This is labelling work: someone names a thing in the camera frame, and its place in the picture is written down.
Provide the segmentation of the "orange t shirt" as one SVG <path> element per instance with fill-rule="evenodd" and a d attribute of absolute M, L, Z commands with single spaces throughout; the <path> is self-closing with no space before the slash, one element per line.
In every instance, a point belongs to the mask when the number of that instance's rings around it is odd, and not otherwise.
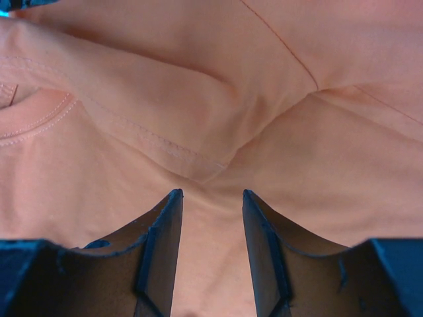
<path fill-rule="evenodd" d="M 59 1 L 1 19 L 1 237 L 84 247 L 184 192 L 173 316 L 256 314 L 245 189 L 422 236 L 421 1 Z"/>

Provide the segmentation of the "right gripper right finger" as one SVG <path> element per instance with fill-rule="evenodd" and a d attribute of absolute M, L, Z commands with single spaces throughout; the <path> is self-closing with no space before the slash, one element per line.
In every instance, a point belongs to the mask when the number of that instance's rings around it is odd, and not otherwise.
<path fill-rule="evenodd" d="M 257 316 L 369 316 L 368 242 L 346 247 L 297 225 L 253 191 L 243 221 Z"/>

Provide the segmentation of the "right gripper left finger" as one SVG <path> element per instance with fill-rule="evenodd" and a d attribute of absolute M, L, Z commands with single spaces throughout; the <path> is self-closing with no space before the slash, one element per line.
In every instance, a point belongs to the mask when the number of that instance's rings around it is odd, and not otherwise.
<path fill-rule="evenodd" d="M 183 192 L 84 248 L 52 244 L 56 278 L 50 316 L 169 316 Z"/>

